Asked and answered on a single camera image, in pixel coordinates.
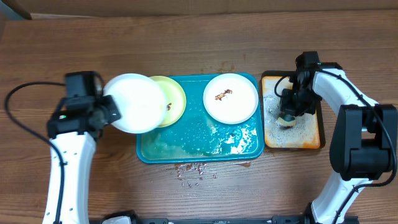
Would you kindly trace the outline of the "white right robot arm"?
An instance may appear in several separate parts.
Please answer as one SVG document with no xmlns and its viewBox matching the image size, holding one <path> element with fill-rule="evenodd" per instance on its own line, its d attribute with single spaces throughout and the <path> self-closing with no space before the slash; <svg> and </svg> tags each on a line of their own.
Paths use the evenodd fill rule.
<svg viewBox="0 0 398 224">
<path fill-rule="evenodd" d="M 282 77 L 292 88 L 277 94 L 281 121 L 314 114 L 321 100 L 337 115 L 329 151 L 333 171 L 310 204 L 308 218 L 312 223 L 344 223 L 363 189 L 386 186 L 397 175 L 397 108 L 367 97 L 337 63 L 308 63 Z"/>
</svg>

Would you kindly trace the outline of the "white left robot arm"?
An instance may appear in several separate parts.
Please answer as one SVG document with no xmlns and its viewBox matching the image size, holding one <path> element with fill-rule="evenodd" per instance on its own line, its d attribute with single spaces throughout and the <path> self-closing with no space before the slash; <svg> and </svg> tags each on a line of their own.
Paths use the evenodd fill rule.
<svg viewBox="0 0 398 224">
<path fill-rule="evenodd" d="M 62 111 L 64 98 L 47 123 L 51 168 L 43 223 L 90 222 L 89 179 L 97 140 L 121 114 L 110 95 L 88 99 L 77 110 Z"/>
</svg>

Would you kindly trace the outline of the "green yellow sponge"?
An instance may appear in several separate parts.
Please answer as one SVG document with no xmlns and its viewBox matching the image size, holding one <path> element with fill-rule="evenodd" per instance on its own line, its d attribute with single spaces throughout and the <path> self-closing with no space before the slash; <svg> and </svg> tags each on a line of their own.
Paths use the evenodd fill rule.
<svg viewBox="0 0 398 224">
<path fill-rule="evenodd" d="M 295 116 L 285 114 L 277 118 L 277 122 L 283 127 L 292 127 L 296 125 Z"/>
</svg>

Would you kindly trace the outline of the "yellow plate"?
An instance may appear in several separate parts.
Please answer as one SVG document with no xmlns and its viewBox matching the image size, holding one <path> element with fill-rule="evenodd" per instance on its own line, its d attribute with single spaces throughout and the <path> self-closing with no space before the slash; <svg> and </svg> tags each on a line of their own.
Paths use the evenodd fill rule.
<svg viewBox="0 0 398 224">
<path fill-rule="evenodd" d="M 165 118 L 159 128 L 176 123 L 182 117 L 187 105 L 187 98 L 182 86 L 169 77 L 153 76 L 150 79 L 160 86 L 167 99 Z"/>
</svg>

